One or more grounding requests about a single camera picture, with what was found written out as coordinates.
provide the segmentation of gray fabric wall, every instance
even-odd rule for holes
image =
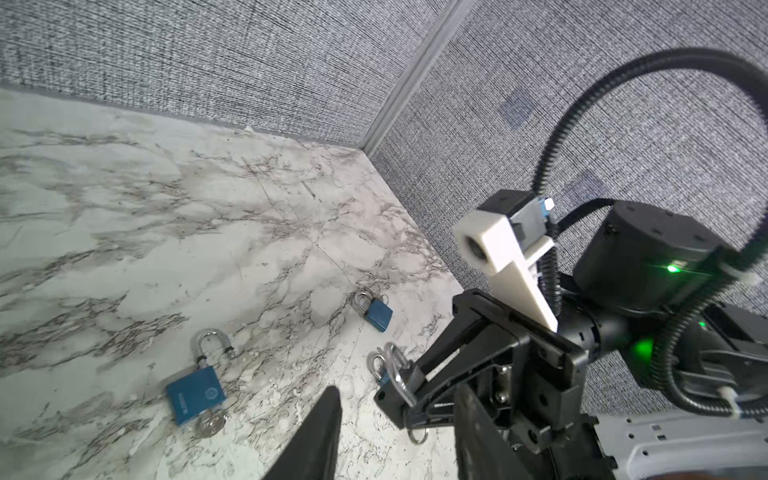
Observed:
[[[358,144],[446,0],[11,0],[0,83]]]
[[[768,67],[768,2],[478,0],[372,161],[464,287],[451,225],[499,188],[528,189],[544,143],[593,81],[662,48],[722,48]],[[735,88],[691,72],[653,74],[610,94],[566,143],[551,192],[562,218],[598,196],[646,201],[703,221],[740,246],[768,199],[766,132]],[[604,214],[561,238],[570,271]],[[763,264],[760,272],[768,276]],[[768,313],[768,286],[731,299]],[[619,357],[591,369],[593,412],[669,408],[634,386]]]

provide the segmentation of black motor housing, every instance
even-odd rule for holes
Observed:
[[[581,294],[628,316],[679,303],[708,278],[705,260],[726,246],[694,218],[617,201],[574,268]]]

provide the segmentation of small blue padlock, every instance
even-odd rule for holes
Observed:
[[[365,307],[362,300],[368,300],[369,305]],[[360,315],[376,327],[378,331],[383,332],[389,326],[389,321],[392,318],[392,309],[381,299],[374,297],[368,290],[360,290],[355,293],[352,303]]]
[[[376,360],[379,360],[381,363],[376,365]],[[368,371],[373,374],[373,377],[379,383],[379,386],[384,386],[384,384],[389,382],[389,374],[384,365],[385,361],[384,352],[381,349],[376,349],[375,352],[369,353],[368,358],[366,359]]]
[[[203,338],[213,335],[221,341],[224,352],[231,359],[235,357],[234,348],[230,344],[227,334],[217,329],[206,329],[199,332],[192,340],[192,352],[197,361],[197,370],[189,375],[178,379],[166,387],[166,392],[170,398],[170,403],[174,407],[176,414],[176,425],[183,425],[202,412],[219,405],[227,396],[221,388],[216,371],[212,366],[206,363],[207,357],[203,353],[201,345]],[[206,431],[205,425],[201,426],[203,436],[212,436],[218,432],[224,423],[224,417],[219,415],[217,418],[209,416],[207,426],[216,424],[215,431]]]

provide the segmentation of white cable tie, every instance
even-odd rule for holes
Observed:
[[[720,262],[718,265],[720,269],[727,273],[728,275],[731,275],[736,280],[739,280],[739,282],[743,283],[747,286],[755,286],[759,285],[760,282],[763,281],[762,278],[757,273],[754,272],[743,272],[741,270],[738,270],[736,268],[733,268],[731,265],[728,265],[725,262]]]
[[[734,390],[732,387],[729,387],[728,385],[723,385],[717,387],[717,392],[720,394],[721,397],[723,397],[723,400],[728,402],[730,404],[730,418],[732,420],[740,420],[741,419],[741,407],[739,407],[739,404],[736,403],[736,397],[739,396],[736,393],[736,390]]]

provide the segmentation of black cylindrical joint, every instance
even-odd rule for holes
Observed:
[[[632,341],[632,319],[571,296],[563,301],[558,335],[589,352],[590,362]]]
[[[618,201],[574,268],[581,292],[614,312],[657,313],[707,275],[702,262],[725,242],[694,218]]]

